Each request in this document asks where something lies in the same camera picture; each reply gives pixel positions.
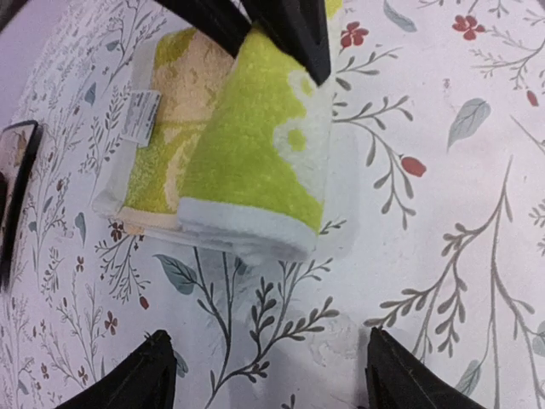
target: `botanical print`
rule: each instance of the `botanical print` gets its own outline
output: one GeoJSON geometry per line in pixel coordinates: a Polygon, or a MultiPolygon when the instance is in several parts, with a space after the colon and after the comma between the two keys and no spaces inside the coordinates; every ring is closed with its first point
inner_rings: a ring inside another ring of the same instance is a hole
{"type": "Polygon", "coordinates": [[[433,5],[450,5],[456,2],[456,4],[460,4],[463,7],[467,7],[466,5],[469,5],[469,9],[467,11],[468,14],[483,9],[488,13],[495,15],[495,17],[498,19],[509,14],[508,4],[513,5],[516,3],[522,3],[520,0],[418,0],[418,2],[422,5],[421,9],[433,5]]]}
{"type": "Polygon", "coordinates": [[[496,208],[487,218],[485,224],[477,228],[468,228],[458,222],[455,225],[456,231],[454,233],[446,233],[443,236],[446,247],[443,249],[441,256],[449,256],[449,258],[439,279],[425,290],[412,288],[402,290],[401,294],[404,296],[402,300],[381,303],[381,308],[389,310],[388,313],[382,318],[366,320],[365,325],[369,327],[380,325],[391,327],[398,319],[398,314],[404,317],[413,310],[420,311],[424,309],[426,314],[412,349],[412,354],[418,356],[423,362],[426,361],[427,354],[432,354],[435,351],[438,353],[447,352],[452,358],[455,344],[461,341],[456,332],[456,325],[463,325],[466,322],[467,310],[464,303],[468,302],[467,299],[464,301],[464,297],[467,297],[464,293],[468,291],[468,285],[463,279],[465,272],[458,269],[458,263],[464,251],[487,230],[491,229],[493,231],[493,240],[490,254],[490,319],[488,329],[485,332],[485,350],[480,360],[473,360],[469,363],[469,367],[462,375],[457,387],[466,395],[470,395],[478,387],[482,367],[490,356],[495,377],[494,407],[500,407],[500,356],[496,311],[497,304],[504,302],[514,315],[513,340],[516,340],[518,336],[525,340],[527,360],[531,367],[535,388],[536,404],[537,407],[542,407],[545,393],[542,390],[541,381],[536,370],[534,353],[536,348],[540,350],[541,354],[545,354],[545,350],[542,349],[541,344],[537,344],[536,347],[535,343],[532,348],[531,341],[532,337],[542,339],[542,329],[534,331],[526,324],[528,315],[534,314],[536,310],[524,300],[515,299],[510,295],[497,262],[500,226],[502,222],[513,222],[513,211],[509,204],[507,191],[510,168],[511,162],[509,162],[506,171],[496,208]],[[451,294],[444,294],[441,290],[448,279],[454,281],[455,286],[451,294]],[[430,319],[433,314],[443,316],[442,321],[434,329],[430,328],[430,319]]]}
{"type": "MultiPolygon", "coordinates": [[[[347,25],[347,29],[343,32],[343,37],[341,38],[341,45],[344,47],[342,50],[351,47],[359,46],[364,44],[364,36],[369,34],[368,30],[365,30],[360,27],[360,23],[355,21],[347,25]]],[[[381,72],[377,68],[377,64],[380,64],[379,61],[384,59],[393,59],[397,60],[399,57],[396,54],[401,48],[393,48],[385,52],[378,53],[377,51],[372,51],[367,57],[365,62],[360,63],[357,61],[356,55],[350,56],[348,63],[337,71],[336,82],[340,85],[344,93],[350,93],[353,91],[353,86],[350,81],[353,81],[354,75],[359,74],[360,76],[376,76],[381,72]]],[[[334,124],[350,124],[352,126],[362,129],[365,134],[370,137],[370,148],[367,154],[367,159],[365,160],[366,166],[371,166],[375,163],[377,158],[377,150],[381,148],[387,156],[387,172],[381,176],[373,185],[374,189],[382,189],[385,187],[389,190],[390,194],[387,198],[387,201],[382,205],[381,213],[386,215],[390,212],[393,206],[397,206],[401,212],[401,225],[404,230],[409,226],[409,216],[415,216],[416,210],[409,207],[404,202],[404,197],[408,200],[414,198],[414,189],[412,187],[412,182],[410,176],[422,177],[426,171],[426,166],[424,166],[416,158],[404,158],[404,155],[396,152],[384,139],[380,132],[386,131],[386,118],[390,117],[392,112],[399,112],[403,114],[403,117],[408,121],[412,122],[414,117],[405,107],[406,103],[409,101],[409,96],[405,95],[397,99],[395,102],[391,102],[387,96],[382,98],[382,107],[374,108],[374,101],[367,101],[362,104],[362,107],[359,108],[358,113],[349,115],[341,115],[340,112],[344,113],[350,110],[350,106],[345,101],[338,101],[341,98],[347,98],[341,93],[336,94],[336,100],[334,102],[334,112],[333,112],[333,123],[334,124]]]]}
{"type": "Polygon", "coordinates": [[[95,252],[102,260],[100,268],[100,280],[106,279],[111,287],[110,295],[121,300],[123,303],[129,300],[130,295],[135,291],[144,309],[149,307],[143,296],[143,291],[150,281],[143,279],[138,269],[133,265],[130,258],[138,251],[144,236],[127,234],[121,222],[110,221],[111,229],[108,241],[106,239],[95,245],[95,252]]]}
{"type": "Polygon", "coordinates": [[[91,136],[88,138],[89,152],[85,153],[85,160],[81,163],[80,173],[93,173],[95,182],[90,193],[91,200],[94,197],[96,182],[98,181],[100,170],[105,162],[109,162],[111,156],[119,147],[118,129],[120,117],[123,113],[124,104],[129,97],[129,87],[125,85],[123,89],[119,89],[117,85],[113,86],[112,100],[108,105],[108,110],[104,116],[104,120],[99,120],[98,117],[93,117],[93,123],[90,125],[91,136]]]}
{"type": "MultiPolygon", "coordinates": [[[[97,356],[99,353],[99,341],[104,338],[108,332],[115,336],[118,319],[113,318],[112,312],[108,311],[107,320],[102,323],[103,308],[96,303],[96,289],[89,285],[85,286],[85,298],[88,301],[88,307],[82,308],[81,299],[77,296],[81,293],[77,289],[77,271],[72,274],[72,296],[63,297],[55,311],[59,313],[60,322],[68,325],[70,334],[75,337],[81,346],[83,362],[79,368],[71,360],[66,352],[66,340],[59,337],[57,331],[52,325],[49,327],[43,322],[39,336],[41,338],[41,348],[49,357],[49,367],[53,371],[62,373],[65,383],[68,381],[76,383],[79,388],[85,389],[88,385],[89,377],[92,383],[97,382],[105,376],[104,357],[97,356]]],[[[48,365],[42,364],[42,372],[47,372],[48,365]]]]}
{"type": "Polygon", "coordinates": [[[307,265],[301,262],[278,262],[279,281],[271,280],[269,276],[267,278],[261,276],[259,286],[255,289],[256,299],[250,309],[252,325],[249,336],[256,346],[255,357],[251,362],[245,363],[237,369],[227,370],[234,348],[232,340],[235,336],[238,337],[238,334],[233,333],[232,326],[233,304],[237,295],[236,282],[241,276],[252,274],[252,272],[239,258],[233,259],[226,253],[221,253],[224,280],[222,283],[208,282],[205,277],[210,274],[206,274],[204,271],[200,251],[195,248],[193,252],[195,269],[171,256],[157,254],[155,257],[161,262],[167,278],[180,294],[188,296],[194,290],[199,290],[201,296],[198,298],[197,304],[217,322],[225,343],[221,369],[219,371],[210,369],[209,372],[211,394],[205,408],[210,407],[221,388],[235,377],[245,377],[251,383],[257,383],[259,379],[266,379],[267,368],[271,365],[271,362],[267,360],[267,354],[276,343],[287,339],[303,342],[310,334],[324,331],[323,320],[339,315],[336,309],[330,307],[333,297],[328,297],[322,307],[314,308],[307,317],[302,316],[296,322],[286,318],[298,286],[303,281],[310,279],[321,281],[321,273],[331,271],[332,258],[321,263],[312,260],[307,265]],[[225,288],[224,297],[217,296],[217,289],[220,286],[225,288]],[[220,306],[219,302],[223,302],[225,305],[220,306]]]}
{"type": "Polygon", "coordinates": [[[0,294],[0,408],[57,407],[164,328],[175,407],[362,409],[375,325],[486,407],[545,407],[545,11],[344,8],[332,131],[347,149],[330,162],[349,170],[332,180],[353,187],[354,213],[336,210],[331,186],[311,260],[251,268],[91,210],[134,52],[183,23],[150,0],[67,4],[15,117],[35,118],[43,143],[0,294]]]}

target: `lime green towel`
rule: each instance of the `lime green towel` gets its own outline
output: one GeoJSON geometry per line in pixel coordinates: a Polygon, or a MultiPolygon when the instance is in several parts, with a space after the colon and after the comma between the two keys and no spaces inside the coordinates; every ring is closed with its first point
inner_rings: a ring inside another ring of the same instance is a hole
{"type": "MultiPolygon", "coordinates": [[[[331,60],[341,0],[326,0],[331,60]]],[[[304,258],[324,208],[333,75],[306,69],[254,27],[179,181],[180,224],[252,262],[304,258]]]]}

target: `fabric texture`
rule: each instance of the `fabric texture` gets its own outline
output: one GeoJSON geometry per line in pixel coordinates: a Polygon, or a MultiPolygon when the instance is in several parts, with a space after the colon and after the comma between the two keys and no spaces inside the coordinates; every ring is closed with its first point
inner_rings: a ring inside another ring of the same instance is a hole
{"type": "MultiPolygon", "coordinates": [[[[327,4],[336,61],[342,1],[327,4]]],[[[181,184],[184,229],[250,264],[307,259],[324,211],[334,83],[331,76],[317,87],[255,27],[181,184]]]]}
{"type": "Polygon", "coordinates": [[[231,64],[227,53],[195,29],[139,47],[133,89],[155,89],[162,100],[149,146],[124,141],[120,147],[124,154],[117,157],[94,202],[99,214],[133,225],[136,232],[180,230],[175,217],[178,187],[231,64]]]}

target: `red flower print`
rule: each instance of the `red flower print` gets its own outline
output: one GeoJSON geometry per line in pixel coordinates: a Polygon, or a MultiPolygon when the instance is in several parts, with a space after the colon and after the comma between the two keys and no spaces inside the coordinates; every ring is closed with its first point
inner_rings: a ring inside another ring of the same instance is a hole
{"type": "Polygon", "coordinates": [[[528,101],[533,107],[539,107],[539,102],[537,101],[536,94],[528,90],[528,92],[526,92],[526,98],[528,98],[528,101]]]}
{"type": "Polygon", "coordinates": [[[463,37],[468,41],[477,38],[477,34],[475,34],[476,32],[485,32],[483,25],[478,24],[477,20],[471,15],[466,17],[457,15],[455,20],[456,23],[452,25],[452,28],[454,28],[457,32],[463,32],[463,37]]]}
{"type": "Polygon", "coordinates": [[[401,166],[409,175],[416,177],[422,177],[427,170],[420,160],[411,157],[401,159],[401,166]]]}
{"type": "Polygon", "coordinates": [[[116,326],[118,326],[118,319],[113,318],[112,311],[108,311],[108,320],[104,321],[106,331],[110,330],[112,335],[116,335],[116,326]]]}
{"type": "Polygon", "coordinates": [[[364,37],[369,34],[369,30],[359,28],[359,22],[354,21],[347,25],[347,29],[341,33],[341,45],[343,48],[351,45],[361,45],[364,43],[364,37]]]}
{"type": "Polygon", "coordinates": [[[150,308],[150,304],[144,296],[140,296],[140,305],[142,306],[143,309],[150,308]]]}

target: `leaf print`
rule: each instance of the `leaf print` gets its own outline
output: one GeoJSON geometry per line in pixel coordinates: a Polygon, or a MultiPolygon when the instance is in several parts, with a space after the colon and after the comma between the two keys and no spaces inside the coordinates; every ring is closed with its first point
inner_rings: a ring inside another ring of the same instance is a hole
{"type": "Polygon", "coordinates": [[[456,142],[472,136],[491,114],[491,106],[480,98],[463,104],[449,132],[447,150],[456,142]]]}
{"type": "MultiPolygon", "coordinates": [[[[396,323],[396,320],[399,317],[399,312],[401,313],[401,316],[407,315],[413,308],[412,306],[416,304],[415,311],[423,310],[425,308],[427,312],[422,321],[421,329],[418,332],[418,338],[416,339],[414,348],[411,351],[412,354],[419,357],[421,362],[425,362],[427,354],[431,354],[433,352],[432,338],[429,336],[432,330],[431,327],[432,325],[436,325],[435,322],[437,321],[435,321],[435,318],[440,319],[443,317],[442,322],[439,322],[433,331],[434,334],[441,335],[443,338],[442,343],[437,346],[437,351],[440,353],[446,352],[450,357],[454,355],[454,347],[461,341],[460,335],[456,331],[456,322],[458,321],[460,325],[462,325],[466,322],[468,316],[466,307],[463,304],[464,300],[462,299],[463,294],[468,291],[468,286],[462,278],[462,271],[458,263],[464,251],[466,251],[474,240],[476,240],[487,230],[490,231],[492,226],[499,226],[503,218],[508,218],[508,216],[505,216],[507,213],[505,210],[508,202],[506,186],[508,183],[511,163],[512,161],[509,160],[503,179],[501,195],[498,199],[496,208],[492,212],[491,216],[487,217],[486,222],[479,228],[475,229],[467,229],[464,225],[458,222],[454,226],[456,230],[455,233],[446,233],[443,236],[443,239],[447,242],[447,245],[443,249],[441,256],[449,256],[450,258],[446,262],[445,268],[435,284],[422,291],[412,288],[402,290],[401,293],[405,296],[404,299],[381,303],[381,308],[386,308],[389,310],[389,312],[381,318],[366,320],[364,322],[365,326],[392,326],[396,323]],[[450,287],[450,289],[446,289],[444,283],[447,282],[447,280],[450,280],[450,278],[452,278],[454,281],[454,288],[450,287]]],[[[502,277],[498,272],[496,260],[496,247],[498,243],[499,229],[495,228],[494,231],[495,235],[492,242],[492,264],[490,274],[492,279],[492,290],[496,291],[497,288],[503,289],[505,285],[502,283],[502,277]]],[[[505,301],[505,303],[513,311],[515,315],[515,325],[518,325],[519,328],[522,328],[526,333],[532,333],[525,326],[523,318],[520,318],[522,315],[517,307],[517,304],[515,304],[518,300],[512,299],[508,295],[507,290],[505,290],[505,292],[499,291],[499,293],[502,296],[503,301],[505,301]]],[[[496,317],[493,314],[489,322],[489,334],[490,328],[492,327],[492,324],[494,324],[495,319],[496,317]]],[[[496,345],[492,346],[492,353],[495,355],[498,354],[496,345]]],[[[533,360],[534,355],[530,354],[530,356],[531,360],[533,360]]],[[[475,377],[478,376],[476,373],[474,373],[477,371],[476,368],[477,366],[474,363],[470,366],[470,369],[466,372],[464,377],[462,377],[462,380],[459,383],[460,389],[474,388],[471,383],[476,382],[475,377]]]]}
{"type": "Polygon", "coordinates": [[[477,360],[469,362],[468,368],[463,373],[456,385],[456,390],[466,396],[470,396],[480,380],[480,363],[477,360]]]}
{"type": "Polygon", "coordinates": [[[533,349],[534,353],[538,354],[539,356],[545,357],[545,321],[543,321],[537,327],[536,334],[537,335],[531,342],[531,348],[533,349]]]}
{"type": "Polygon", "coordinates": [[[96,98],[96,83],[93,83],[87,92],[85,93],[85,101],[88,102],[90,105],[93,105],[95,103],[96,98]]]}
{"type": "Polygon", "coordinates": [[[250,271],[250,268],[240,259],[237,257],[235,259],[235,271],[238,275],[245,275],[250,271]]]}
{"type": "Polygon", "coordinates": [[[345,90],[345,91],[349,91],[350,89],[352,89],[352,85],[350,85],[350,83],[342,78],[335,78],[335,81],[345,90]]]}
{"type": "Polygon", "coordinates": [[[20,389],[23,395],[28,395],[28,389],[26,388],[25,384],[22,383],[21,380],[19,380],[19,384],[17,385],[17,387],[20,389]]]}
{"type": "Polygon", "coordinates": [[[365,166],[369,167],[373,164],[373,161],[375,160],[376,156],[376,140],[373,138],[373,142],[371,142],[371,148],[369,150],[369,153],[367,155],[367,160],[365,161],[365,166]]]}
{"type": "Polygon", "coordinates": [[[181,355],[178,354],[178,352],[176,351],[174,351],[174,357],[176,358],[176,375],[178,375],[181,378],[186,377],[186,374],[189,372],[187,363],[181,357],[181,355]]]}
{"type": "Polygon", "coordinates": [[[43,210],[42,210],[42,213],[45,213],[48,208],[49,208],[49,205],[51,205],[51,201],[53,200],[53,196],[49,197],[49,199],[47,199],[45,201],[45,203],[43,204],[43,210]]]}
{"type": "Polygon", "coordinates": [[[384,0],[384,14],[392,23],[404,32],[416,32],[415,23],[411,19],[395,11],[387,0],[384,0]]]}
{"type": "Polygon", "coordinates": [[[119,44],[119,40],[112,41],[111,43],[106,44],[106,49],[108,51],[113,51],[114,49],[116,49],[118,44],[119,44]]]}
{"type": "Polygon", "coordinates": [[[142,23],[144,22],[144,20],[147,19],[147,18],[150,16],[151,13],[152,13],[151,11],[148,11],[146,14],[144,14],[144,15],[142,16],[142,18],[138,21],[138,23],[136,23],[135,31],[138,30],[138,29],[140,28],[140,26],[142,25],[142,23]]]}
{"type": "Polygon", "coordinates": [[[283,403],[280,407],[281,409],[295,409],[295,395],[291,395],[289,405],[287,403],[283,403]]]}
{"type": "Polygon", "coordinates": [[[186,296],[193,292],[193,287],[197,282],[197,274],[192,268],[170,256],[156,254],[154,257],[161,262],[167,278],[178,292],[186,296]]]}
{"type": "Polygon", "coordinates": [[[87,227],[85,226],[85,215],[81,211],[77,214],[76,219],[74,220],[74,224],[79,230],[79,234],[82,236],[83,245],[85,245],[85,236],[87,234],[87,227]]]}
{"type": "Polygon", "coordinates": [[[8,355],[9,363],[10,363],[11,365],[13,365],[13,364],[14,364],[14,359],[13,359],[13,357],[11,356],[11,352],[9,352],[9,347],[8,347],[8,345],[6,345],[6,353],[7,353],[7,355],[8,355]]]}

